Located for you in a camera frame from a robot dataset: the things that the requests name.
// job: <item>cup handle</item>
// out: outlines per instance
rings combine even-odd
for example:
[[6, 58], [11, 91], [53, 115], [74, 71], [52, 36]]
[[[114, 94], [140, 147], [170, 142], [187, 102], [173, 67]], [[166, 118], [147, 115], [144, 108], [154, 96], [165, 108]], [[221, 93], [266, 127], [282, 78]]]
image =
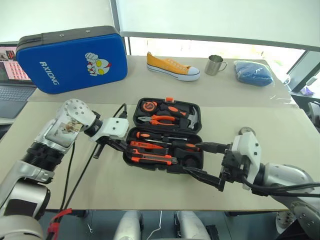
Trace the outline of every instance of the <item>cup handle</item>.
[[218, 72], [225, 70], [225, 69], [226, 69], [226, 67], [227, 67], [227, 65], [228, 65], [228, 63], [226, 63], [225, 61], [223, 61], [222, 63], [223, 63], [223, 64], [225, 64], [225, 65], [224, 65], [224, 68], [223, 68], [223, 69], [221, 69], [221, 70], [218, 70]]

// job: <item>cartoon sticker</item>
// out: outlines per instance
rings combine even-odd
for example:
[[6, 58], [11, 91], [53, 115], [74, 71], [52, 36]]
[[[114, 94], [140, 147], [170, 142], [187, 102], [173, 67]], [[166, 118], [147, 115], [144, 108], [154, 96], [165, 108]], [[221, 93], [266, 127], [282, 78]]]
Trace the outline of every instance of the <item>cartoon sticker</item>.
[[105, 59], [100, 59], [97, 54], [87, 52], [85, 59], [88, 61], [87, 69], [91, 76], [104, 75], [109, 71], [111, 63]]

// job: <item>white shoe sole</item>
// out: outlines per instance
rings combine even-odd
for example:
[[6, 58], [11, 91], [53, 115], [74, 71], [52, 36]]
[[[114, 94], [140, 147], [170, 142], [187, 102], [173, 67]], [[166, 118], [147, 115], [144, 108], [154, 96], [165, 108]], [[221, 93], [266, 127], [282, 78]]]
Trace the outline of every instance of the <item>white shoe sole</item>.
[[200, 72], [198, 72], [197, 74], [193, 74], [193, 75], [185, 75], [185, 74], [174, 73], [172, 71], [167, 71], [167, 70], [164, 70], [160, 67], [151, 66], [149, 64], [147, 64], [146, 67], [152, 72], [168, 74], [168, 75], [170, 75], [180, 81], [190, 82], [190, 81], [195, 81], [200, 77]]

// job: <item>laptop screen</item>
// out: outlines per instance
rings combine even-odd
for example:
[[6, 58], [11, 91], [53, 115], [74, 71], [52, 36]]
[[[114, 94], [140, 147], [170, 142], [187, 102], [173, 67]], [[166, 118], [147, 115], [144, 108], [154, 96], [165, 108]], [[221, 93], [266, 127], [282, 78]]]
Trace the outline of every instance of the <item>laptop screen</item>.
[[0, 44], [0, 85], [34, 86], [16, 60], [16, 48], [15, 45]]

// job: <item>blue zippered case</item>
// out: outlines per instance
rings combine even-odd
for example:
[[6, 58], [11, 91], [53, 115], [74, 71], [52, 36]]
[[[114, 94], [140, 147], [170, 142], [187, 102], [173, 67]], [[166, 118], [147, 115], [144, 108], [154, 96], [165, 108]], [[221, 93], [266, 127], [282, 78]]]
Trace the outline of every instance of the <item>blue zippered case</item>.
[[59, 94], [122, 80], [127, 59], [113, 26], [96, 26], [24, 36], [16, 59], [43, 92]]

